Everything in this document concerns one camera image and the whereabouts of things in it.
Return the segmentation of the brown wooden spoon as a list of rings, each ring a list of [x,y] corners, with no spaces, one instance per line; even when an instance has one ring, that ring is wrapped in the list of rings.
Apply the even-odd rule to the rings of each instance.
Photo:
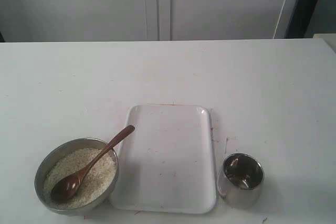
[[[51,190],[51,199],[55,202],[63,203],[73,198],[74,195],[77,193],[79,187],[81,186],[82,181],[87,176],[89,171],[93,168],[93,166],[104,155],[106,155],[108,151],[112,150],[116,145],[118,145],[127,136],[129,136],[134,130],[135,127],[133,125],[126,126],[84,168],[61,179]]]

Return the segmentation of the steel bowl of rice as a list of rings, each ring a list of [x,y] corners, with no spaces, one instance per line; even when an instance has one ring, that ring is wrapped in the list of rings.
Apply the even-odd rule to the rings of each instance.
[[[50,197],[57,182],[83,168],[105,146],[106,142],[96,138],[78,138],[62,144],[44,158],[36,172],[34,185],[37,197],[47,209],[62,215],[84,215],[107,199],[119,175],[114,150],[93,166],[70,200],[56,203]]]

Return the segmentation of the white rectangular tray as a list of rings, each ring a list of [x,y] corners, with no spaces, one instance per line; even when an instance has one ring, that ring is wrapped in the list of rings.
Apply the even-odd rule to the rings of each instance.
[[[205,214],[216,203],[208,111],[197,105],[136,105],[135,130],[117,146],[119,176],[110,195],[118,209]]]

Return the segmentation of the small steel cup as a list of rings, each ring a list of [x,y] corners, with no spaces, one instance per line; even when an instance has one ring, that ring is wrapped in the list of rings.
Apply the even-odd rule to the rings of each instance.
[[[258,200],[265,173],[261,164],[245,153],[233,153],[223,161],[217,176],[217,190],[233,208],[246,209]]]

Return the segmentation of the white cabinet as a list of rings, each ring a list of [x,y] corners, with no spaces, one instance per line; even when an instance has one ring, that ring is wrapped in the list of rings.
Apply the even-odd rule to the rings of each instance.
[[[1,0],[6,42],[284,38],[297,0]]]

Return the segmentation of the dark vertical post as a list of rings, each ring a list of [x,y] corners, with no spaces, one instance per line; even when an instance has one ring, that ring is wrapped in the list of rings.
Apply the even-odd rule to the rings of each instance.
[[[285,33],[286,39],[335,33],[335,0],[297,0]]]

